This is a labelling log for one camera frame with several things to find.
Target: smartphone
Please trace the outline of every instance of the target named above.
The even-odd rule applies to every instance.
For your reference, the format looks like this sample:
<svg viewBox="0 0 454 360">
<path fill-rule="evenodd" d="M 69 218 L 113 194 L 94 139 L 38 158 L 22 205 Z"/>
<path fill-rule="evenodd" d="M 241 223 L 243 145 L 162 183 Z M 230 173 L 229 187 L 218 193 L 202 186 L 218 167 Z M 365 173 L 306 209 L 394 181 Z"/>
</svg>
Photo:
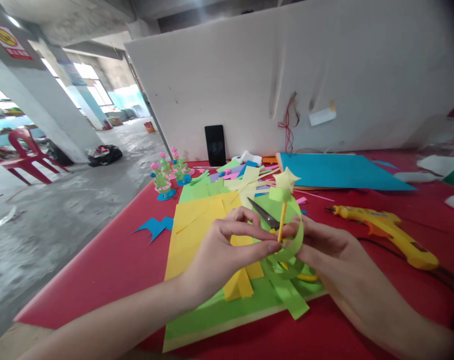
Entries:
<svg viewBox="0 0 454 360">
<path fill-rule="evenodd" d="M 224 126 L 206 126 L 205 140 L 207 141 L 208 164 L 212 167 L 221 167 L 227 164 Z"/>
</svg>

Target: white paper tag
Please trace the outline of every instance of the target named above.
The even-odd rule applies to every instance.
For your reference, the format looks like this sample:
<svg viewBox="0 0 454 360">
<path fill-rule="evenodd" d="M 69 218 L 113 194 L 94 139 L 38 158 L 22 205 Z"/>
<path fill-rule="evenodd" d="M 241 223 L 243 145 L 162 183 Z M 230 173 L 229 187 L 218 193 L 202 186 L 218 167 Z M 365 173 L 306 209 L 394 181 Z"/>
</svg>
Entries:
<svg viewBox="0 0 454 360">
<path fill-rule="evenodd" d="M 310 125 L 315 126 L 322 123 L 326 123 L 330 120 L 334 120 L 337 116 L 337 111 L 332 111 L 330 107 L 314 112 L 308 116 L 310 119 Z"/>
</svg>

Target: yellow paper star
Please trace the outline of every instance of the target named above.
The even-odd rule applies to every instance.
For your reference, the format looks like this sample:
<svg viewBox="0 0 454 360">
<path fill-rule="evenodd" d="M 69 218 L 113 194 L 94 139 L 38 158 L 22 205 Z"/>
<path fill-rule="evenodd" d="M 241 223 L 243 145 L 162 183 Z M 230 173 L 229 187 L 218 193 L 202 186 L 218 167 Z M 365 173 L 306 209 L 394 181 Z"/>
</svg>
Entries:
<svg viewBox="0 0 454 360">
<path fill-rule="evenodd" d="M 273 176 L 275 178 L 275 186 L 277 189 L 288 190 L 290 193 L 294 191 L 294 184 L 300 180 L 300 177 L 295 176 L 288 167 L 284 172 Z"/>
</svg>

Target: red plastic chair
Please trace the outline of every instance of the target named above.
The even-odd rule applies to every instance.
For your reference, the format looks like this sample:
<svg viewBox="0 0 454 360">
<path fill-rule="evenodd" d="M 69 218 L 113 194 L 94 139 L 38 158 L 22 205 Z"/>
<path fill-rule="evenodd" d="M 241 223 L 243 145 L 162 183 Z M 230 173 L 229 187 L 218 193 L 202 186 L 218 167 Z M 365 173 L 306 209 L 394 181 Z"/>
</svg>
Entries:
<svg viewBox="0 0 454 360">
<path fill-rule="evenodd" d="M 19 142 L 19 139 L 22 139 L 25 141 L 29 149 L 33 152 L 33 154 L 27 154 L 27 152 L 24 150 L 22 145 Z M 37 169 L 32 163 L 34 161 L 38 162 L 39 164 L 44 165 L 47 169 L 53 171 L 56 174 L 59 174 L 60 172 L 51 166 L 48 162 L 46 162 L 44 159 L 49 160 L 52 164 L 58 166 L 62 170 L 65 170 L 66 172 L 69 172 L 65 167 L 61 166 L 60 164 L 57 163 L 57 161 L 51 159 L 47 155 L 45 155 L 39 145 L 34 141 L 32 138 L 32 134 L 30 130 L 27 129 L 15 129 L 11 131 L 8 134 L 8 141 L 12 144 L 15 150 L 17 150 L 19 157 L 12 159 L 12 160 L 7 160 L 3 161 L 0 163 L 4 168 L 9 170 L 12 174 L 14 174 L 16 177 L 18 177 L 20 180 L 22 180 L 24 183 L 27 185 L 31 185 L 30 182 L 28 182 L 22 175 L 20 175 L 15 168 L 22 169 L 26 172 L 28 172 L 30 175 L 33 177 L 37 178 L 44 184 L 52 184 L 52 181 L 49 180 L 47 176 L 45 176 L 39 169 Z"/>
</svg>

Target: forearm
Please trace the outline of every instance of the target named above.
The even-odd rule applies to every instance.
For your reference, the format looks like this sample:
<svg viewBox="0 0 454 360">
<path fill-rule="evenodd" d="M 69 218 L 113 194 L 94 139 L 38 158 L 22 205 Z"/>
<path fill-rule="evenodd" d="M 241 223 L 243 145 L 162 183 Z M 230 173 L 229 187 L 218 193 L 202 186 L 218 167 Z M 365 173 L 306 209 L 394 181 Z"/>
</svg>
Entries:
<svg viewBox="0 0 454 360">
<path fill-rule="evenodd" d="M 454 332 L 412 312 L 382 347 L 399 359 L 454 359 Z"/>
<path fill-rule="evenodd" d="M 182 276 L 94 310 L 55 331 L 21 360 L 117 359 L 195 307 Z"/>
</svg>

